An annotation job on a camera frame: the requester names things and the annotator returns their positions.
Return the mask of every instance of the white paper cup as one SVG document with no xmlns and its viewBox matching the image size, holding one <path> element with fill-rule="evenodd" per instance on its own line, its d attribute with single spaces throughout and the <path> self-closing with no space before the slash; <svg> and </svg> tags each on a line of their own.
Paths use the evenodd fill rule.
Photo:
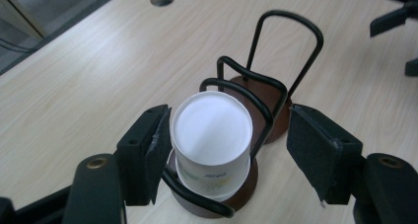
<svg viewBox="0 0 418 224">
<path fill-rule="evenodd" d="M 249 172 L 252 122 L 234 97 L 207 91 L 180 105 L 172 137 L 181 182 L 203 196 L 224 201 L 243 185 Z"/>
</svg>

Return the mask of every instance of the light wood tabletop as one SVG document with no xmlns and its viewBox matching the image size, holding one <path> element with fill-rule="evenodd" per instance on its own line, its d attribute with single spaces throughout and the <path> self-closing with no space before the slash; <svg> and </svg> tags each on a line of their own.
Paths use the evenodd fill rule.
<svg viewBox="0 0 418 224">
<path fill-rule="evenodd" d="M 297 13 L 322 31 L 324 46 L 292 96 L 364 143 L 418 169 L 418 23 L 370 38 L 370 22 L 402 6 L 392 0 L 112 0 L 0 77 L 0 195 L 21 208 L 71 185 L 87 157 L 113 153 L 146 109 L 173 111 L 216 76 L 228 55 L 246 63 L 258 18 Z M 268 20 L 252 69 L 292 85 L 315 39 L 286 19 Z M 227 71 L 226 78 L 236 74 Z M 183 209 L 164 182 L 155 205 L 127 207 L 128 223 L 354 223 L 349 205 L 321 206 L 286 149 L 286 135 L 257 155 L 258 184 L 232 219 Z"/>
</svg>

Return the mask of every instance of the cup rim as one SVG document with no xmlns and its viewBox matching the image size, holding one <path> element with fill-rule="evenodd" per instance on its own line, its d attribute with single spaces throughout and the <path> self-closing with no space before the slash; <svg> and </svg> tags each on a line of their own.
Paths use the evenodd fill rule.
<svg viewBox="0 0 418 224">
<path fill-rule="evenodd" d="M 190 102 L 204 97 L 205 95 L 212 95 L 212 96 L 217 96 L 217 97 L 223 97 L 224 99 L 228 99 L 231 100 L 232 102 L 234 102 L 234 104 L 236 104 L 238 107 L 240 107 L 243 112 L 245 113 L 247 119 L 248 119 L 248 125 L 249 125 L 249 135 L 247 137 L 246 140 L 246 146 L 243 146 L 243 149 L 236 154 L 236 156 L 234 156 L 232 159 L 230 159 L 230 161 L 228 162 L 221 162 L 221 163 L 213 163 L 213 164 L 204 164 L 198 161 L 195 161 L 194 159 L 188 158 L 187 156 L 184 155 L 184 152 L 181 151 L 181 149 L 177 146 L 177 143 L 175 141 L 175 133 L 174 133 L 174 125 L 176 122 L 176 119 L 179 117 L 179 115 L 184 111 L 184 109 L 186 108 L 187 105 L 190 104 Z M 182 102 L 180 104 L 180 106 L 178 107 L 178 109 L 176 110 L 176 112 L 174 113 L 174 118 L 173 118 L 173 126 L 171 126 L 171 134 L 172 134 L 172 139 L 173 139 L 173 145 L 174 145 L 174 149 L 176 152 L 181 153 L 186 159 L 192 161 L 193 163 L 199 164 L 199 165 L 203 165 L 203 166 L 222 166 L 225 164 L 228 164 L 232 161 L 235 161 L 236 159 L 238 159 L 244 152 L 245 150 L 248 148 L 248 146 L 250 146 L 250 142 L 251 142 L 251 138 L 252 138 L 252 131 L 253 131 L 253 127 L 252 127 L 252 119 L 251 119 L 251 115 L 249 114 L 249 111 L 246 109 L 246 107 L 240 102 L 238 101 L 236 98 L 234 98 L 231 95 L 228 95 L 226 93 L 222 93 L 222 92 L 217 92 L 217 91 L 204 91 L 204 92 L 200 92 L 197 94 L 194 94 L 193 96 L 189 97 L 188 99 L 186 99 L 184 102 Z"/>
</svg>

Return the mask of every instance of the round wooden base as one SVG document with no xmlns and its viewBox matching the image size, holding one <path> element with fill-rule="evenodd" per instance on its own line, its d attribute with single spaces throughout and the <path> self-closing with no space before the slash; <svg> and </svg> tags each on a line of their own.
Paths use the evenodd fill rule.
<svg viewBox="0 0 418 224">
<path fill-rule="evenodd" d="M 279 98 L 282 97 L 281 93 L 274 87 L 267 85 L 265 83 L 260 83 L 251 79 L 244 80 L 243 76 L 238 76 L 230 80 L 233 83 L 239 84 L 251 92 L 253 92 L 256 96 L 258 96 L 269 108 L 270 111 L 273 111 L 274 106 L 278 102 Z M 235 97 L 239 100 L 249 111 L 249 114 L 252 118 L 252 140 L 251 144 L 254 144 L 256 139 L 260 136 L 261 130 L 265 124 L 264 119 L 258 109 L 244 96 L 236 93 L 235 91 L 225 89 L 225 93 Z M 292 105 L 292 100 L 289 98 L 283 109 L 280 111 L 279 115 L 277 116 L 276 120 L 274 121 L 274 127 L 271 131 L 270 135 L 268 136 L 265 144 L 272 143 L 279 139 L 288 129 L 289 127 L 289 119 L 290 119 L 290 107 Z"/>
<path fill-rule="evenodd" d="M 175 168 L 175 153 L 172 152 L 169 158 L 169 166 L 176 171 Z M 223 201 L 222 203 L 227 204 L 234 208 L 235 211 L 240 210 L 252 197 L 252 194 L 255 191 L 255 187 L 257 186 L 258 180 L 258 165 L 256 159 L 254 158 L 249 168 L 248 176 L 246 177 L 245 182 L 241 186 L 241 188 L 229 199 Z M 204 208 L 201 208 L 193 203 L 188 202 L 184 198 L 178 196 L 175 192 L 173 192 L 175 199 L 178 203 L 184 207 L 190 213 L 204 217 L 204 218 L 221 218 L 222 216 L 208 211 Z"/>
</svg>

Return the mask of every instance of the wire cup holder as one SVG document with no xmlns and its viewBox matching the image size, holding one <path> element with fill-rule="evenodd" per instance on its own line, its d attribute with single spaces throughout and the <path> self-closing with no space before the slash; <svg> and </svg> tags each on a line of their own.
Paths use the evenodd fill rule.
<svg viewBox="0 0 418 224">
<path fill-rule="evenodd" d="M 316 47 L 296 78 L 290 91 L 280 81 L 251 71 L 256 46 L 264 21 L 272 16 L 293 19 L 310 29 L 316 36 Z M 258 166 L 255 159 L 261 146 L 283 135 L 290 118 L 290 97 L 310 69 L 323 46 L 323 36 L 311 21 L 294 13 L 272 10 L 258 20 L 246 67 L 239 65 L 228 56 L 217 60 L 217 78 L 205 79 L 199 91 L 206 91 L 209 86 L 217 86 L 218 91 L 227 93 L 239 100 L 249 111 L 252 119 L 253 134 L 251 139 L 250 169 L 242 187 L 231 198 L 218 202 L 187 189 L 178 179 L 175 171 L 175 154 L 172 152 L 163 172 L 163 180 L 172 189 L 175 199 L 189 212 L 205 218 L 233 217 L 252 197 L 258 179 Z M 224 65 L 228 65 L 240 76 L 230 81 L 224 79 Z"/>
</svg>

